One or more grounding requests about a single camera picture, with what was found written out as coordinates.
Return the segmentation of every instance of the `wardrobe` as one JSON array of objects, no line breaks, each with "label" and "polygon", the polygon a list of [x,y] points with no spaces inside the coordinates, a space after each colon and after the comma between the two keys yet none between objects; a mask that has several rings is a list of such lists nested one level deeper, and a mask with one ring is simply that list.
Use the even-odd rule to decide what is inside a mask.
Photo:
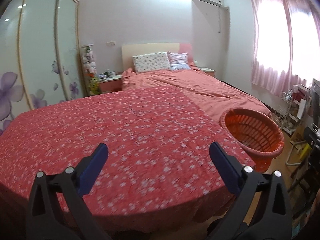
[{"label": "wardrobe", "polygon": [[86,96],[77,7],[11,0],[0,19],[0,135],[20,113]]}]

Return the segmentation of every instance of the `cup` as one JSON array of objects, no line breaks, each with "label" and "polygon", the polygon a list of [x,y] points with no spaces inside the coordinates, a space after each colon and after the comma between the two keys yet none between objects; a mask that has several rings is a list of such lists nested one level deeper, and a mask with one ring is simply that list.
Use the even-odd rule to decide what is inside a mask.
[{"label": "cup", "polygon": [[109,72],[109,77],[115,77],[116,73],[114,71]]}]

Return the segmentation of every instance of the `pillowcase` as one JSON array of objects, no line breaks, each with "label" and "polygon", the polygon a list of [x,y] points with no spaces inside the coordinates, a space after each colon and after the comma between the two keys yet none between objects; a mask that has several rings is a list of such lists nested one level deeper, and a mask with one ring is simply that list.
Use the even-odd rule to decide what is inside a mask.
[{"label": "pillowcase", "polygon": [[171,70],[190,69],[188,53],[168,52]]},{"label": "pillowcase", "polygon": [[132,58],[137,74],[155,70],[170,70],[169,58],[166,52],[133,56]]}]

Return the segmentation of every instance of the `electrical outlet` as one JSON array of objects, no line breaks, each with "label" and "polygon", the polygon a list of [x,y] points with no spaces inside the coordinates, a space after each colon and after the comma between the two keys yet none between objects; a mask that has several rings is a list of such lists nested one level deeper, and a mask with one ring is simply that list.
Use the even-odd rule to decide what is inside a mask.
[{"label": "electrical outlet", "polygon": [[115,46],[116,42],[115,41],[109,41],[107,42],[107,46]]}]

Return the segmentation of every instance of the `bed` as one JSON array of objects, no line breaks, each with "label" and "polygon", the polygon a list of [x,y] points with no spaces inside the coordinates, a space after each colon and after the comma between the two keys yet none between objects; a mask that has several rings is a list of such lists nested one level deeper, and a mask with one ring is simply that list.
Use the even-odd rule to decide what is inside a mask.
[{"label": "bed", "polygon": [[254,165],[174,86],[109,93],[25,112],[0,137],[0,220],[23,229],[35,174],[60,173],[104,142],[109,159],[84,201],[105,230],[149,233],[192,220],[204,222],[222,215],[232,203],[209,157],[213,141],[242,165]]},{"label": "bed", "polygon": [[[161,51],[189,54],[191,70],[162,70],[136,74],[132,56]],[[184,43],[151,43],[122,47],[123,90],[173,85],[204,110],[214,121],[232,107],[259,111],[269,117],[271,112],[258,99],[235,89],[198,69],[193,63],[192,46]]]}]

